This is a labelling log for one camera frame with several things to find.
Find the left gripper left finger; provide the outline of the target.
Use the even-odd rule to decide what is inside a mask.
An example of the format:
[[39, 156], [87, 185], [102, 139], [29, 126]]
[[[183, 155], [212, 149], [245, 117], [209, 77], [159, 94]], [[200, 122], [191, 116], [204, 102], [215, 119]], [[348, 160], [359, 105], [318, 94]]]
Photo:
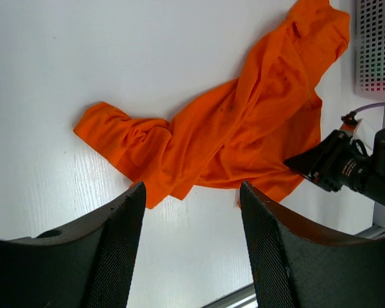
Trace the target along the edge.
[[126, 307], [146, 187], [37, 237], [0, 240], [0, 307]]

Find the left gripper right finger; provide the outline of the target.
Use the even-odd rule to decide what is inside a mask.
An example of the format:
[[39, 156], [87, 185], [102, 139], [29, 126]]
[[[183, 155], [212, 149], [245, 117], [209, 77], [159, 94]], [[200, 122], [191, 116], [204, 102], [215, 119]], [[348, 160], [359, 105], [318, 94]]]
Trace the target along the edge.
[[239, 197], [259, 307], [385, 307], [385, 237], [320, 225], [248, 182]]

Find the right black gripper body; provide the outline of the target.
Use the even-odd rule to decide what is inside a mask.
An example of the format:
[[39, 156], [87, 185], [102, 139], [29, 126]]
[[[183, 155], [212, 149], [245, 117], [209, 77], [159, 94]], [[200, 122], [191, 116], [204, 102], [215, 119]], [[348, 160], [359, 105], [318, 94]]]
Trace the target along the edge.
[[370, 192], [370, 156], [364, 144], [343, 130], [334, 130], [313, 150], [317, 157], [307, 179], [328, 192], [343, 186], [357, 193]]

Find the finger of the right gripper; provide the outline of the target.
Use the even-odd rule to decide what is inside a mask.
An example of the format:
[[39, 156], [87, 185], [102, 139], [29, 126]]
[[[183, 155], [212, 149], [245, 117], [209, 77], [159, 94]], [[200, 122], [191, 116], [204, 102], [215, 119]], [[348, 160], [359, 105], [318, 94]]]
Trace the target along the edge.
[[327, 172], [327, 145], [321, 143], [304, 153], [284, 161], [284, 165], [302, 176], [318, 176]]

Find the orange t shirt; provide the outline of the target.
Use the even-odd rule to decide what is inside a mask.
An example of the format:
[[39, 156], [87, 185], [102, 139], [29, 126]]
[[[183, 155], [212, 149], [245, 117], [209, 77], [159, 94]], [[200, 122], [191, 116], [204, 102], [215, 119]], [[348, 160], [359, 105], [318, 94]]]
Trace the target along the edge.
[[285, 159], [320, 142], [316, 87], [347, 50], [350, 16], [328, 1], [298, 1], [248, 53], [240, 75], [194, 99], [170, 121], [134, 118], [101, 102], [74, 133], [134, 183], [152, 209], [195, 185], [248, 181], [275, 201], [300, 184]]

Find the white plastic laundry basket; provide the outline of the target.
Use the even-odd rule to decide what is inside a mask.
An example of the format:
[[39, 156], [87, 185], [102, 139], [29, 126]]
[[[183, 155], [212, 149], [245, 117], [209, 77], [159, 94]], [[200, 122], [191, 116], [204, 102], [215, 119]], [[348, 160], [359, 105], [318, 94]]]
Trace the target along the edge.
[[355, 91], [385, 101], [385, 0], [356, 2]]

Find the aluminium mounting rail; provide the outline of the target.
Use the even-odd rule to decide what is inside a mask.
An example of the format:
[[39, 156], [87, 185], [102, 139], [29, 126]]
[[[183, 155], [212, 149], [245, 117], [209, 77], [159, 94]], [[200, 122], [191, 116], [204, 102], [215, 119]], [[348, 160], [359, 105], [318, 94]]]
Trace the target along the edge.
[[[373, 224], [371, 228], [364, 230], [358, 234], [358, 237], [366, 239], [380, 239], [385, 236], [385, 228], [379, 225]], [[247, 285], [225, 295], [222, 298], [203, 306], [203, 308], [246, 308], [246, 307], [258, 307], [255, 288], [253, 284]]]

